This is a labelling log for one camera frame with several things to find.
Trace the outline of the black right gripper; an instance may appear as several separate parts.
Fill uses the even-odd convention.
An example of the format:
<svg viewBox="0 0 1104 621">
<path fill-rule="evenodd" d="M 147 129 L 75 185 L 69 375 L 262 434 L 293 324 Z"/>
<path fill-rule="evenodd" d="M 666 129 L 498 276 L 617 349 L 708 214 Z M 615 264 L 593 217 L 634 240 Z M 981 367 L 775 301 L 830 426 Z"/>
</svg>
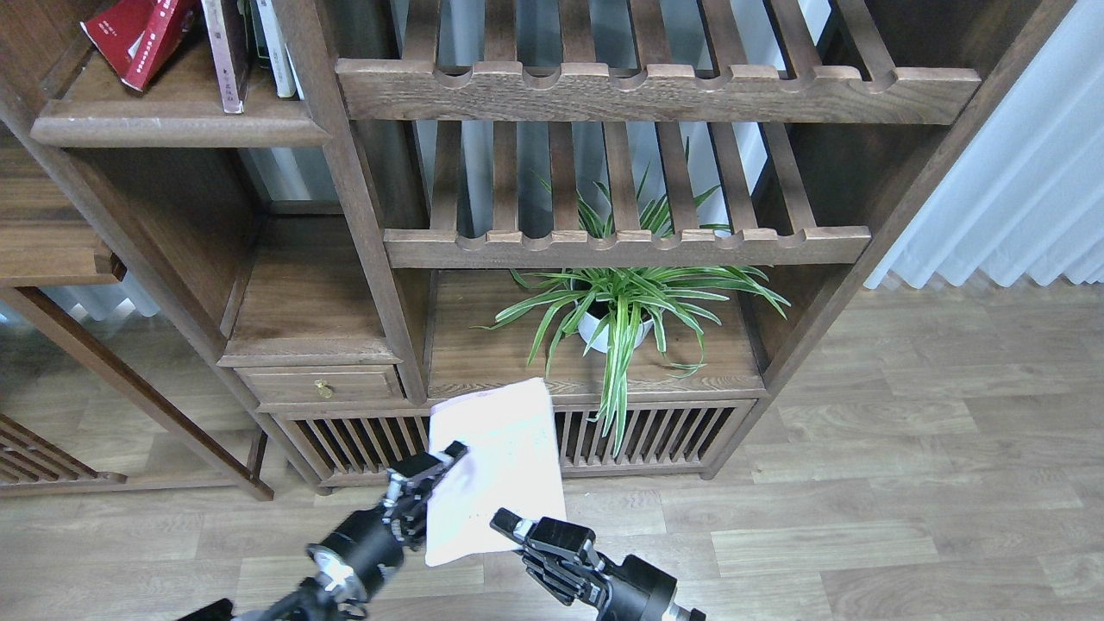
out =
<svg viewBox="0 0 1104 621">
<path fill-rule="evenodd" d="M 679 620 L 677 579 L 638 555 L 622 564 L 594 548 L 591 528 L 554 518 L 532 522 L 502 507 L 490 527 L 519 540 L 527 573 L 561 604 L 583 602 L 599 620 Z"/>
</svg>

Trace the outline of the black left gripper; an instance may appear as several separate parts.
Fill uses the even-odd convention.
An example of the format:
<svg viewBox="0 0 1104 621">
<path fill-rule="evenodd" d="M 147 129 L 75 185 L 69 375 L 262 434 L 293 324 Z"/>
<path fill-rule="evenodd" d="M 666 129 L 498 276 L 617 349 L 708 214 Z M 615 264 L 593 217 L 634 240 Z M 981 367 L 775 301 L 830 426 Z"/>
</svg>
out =
<svg viewBox="0 0 1104 621">
<path fill-rule="evenodd" d="M 389 481 L 406 487 L 389 492 L 371 511 L 355 511 L 309 546 L 318 566 L 315 581 L 335 604 L 367 606 L 404 564 L 404 550 L 420 550 L 427 536 L 429 484 L 467 455 L 468 445 L 453 441 L 440 452 L 421 452 L 389 469 Z"/>
</svg>

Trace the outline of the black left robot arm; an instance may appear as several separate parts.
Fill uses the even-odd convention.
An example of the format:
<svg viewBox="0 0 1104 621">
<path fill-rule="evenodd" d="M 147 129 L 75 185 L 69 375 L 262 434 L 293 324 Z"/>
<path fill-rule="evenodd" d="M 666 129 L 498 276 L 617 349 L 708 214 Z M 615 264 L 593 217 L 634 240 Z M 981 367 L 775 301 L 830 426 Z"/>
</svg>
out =
<svg viewBox="0 0 1104 621">
<path fill-rule="evenodd" d="M 427 536 L 429 496 L 468 448 L 453 441 L 440 452 L 422 452 L 389 469 L 386 494 L 371 511 L 355 511 L 307 547 L 314 577 L 265 610 L 233 613 L 221 599 L 188 620 L 367 620 L 367 604 L 397 573 L 404 552 L 420 550 Z"/>
</svg>

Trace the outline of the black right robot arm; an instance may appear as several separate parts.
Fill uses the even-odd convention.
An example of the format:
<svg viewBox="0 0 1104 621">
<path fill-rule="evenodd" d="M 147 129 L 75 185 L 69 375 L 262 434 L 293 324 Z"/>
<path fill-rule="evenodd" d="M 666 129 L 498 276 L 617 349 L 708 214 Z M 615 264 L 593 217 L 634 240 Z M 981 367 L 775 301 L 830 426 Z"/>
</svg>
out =
<svg viewBox="0 0 1104 621">
<path fill-rule="evenodd" d="M 520 546 L 527 573 L 561 604 L 592 606 L 599 620 L 705 620 L 675 602 L 673 575 L 638 555 L 612 562 L 594 548 L 591 528 L 552 517 L 533 522 L 507 508 L 496 511 L 490 527 Z"/>
</svg>

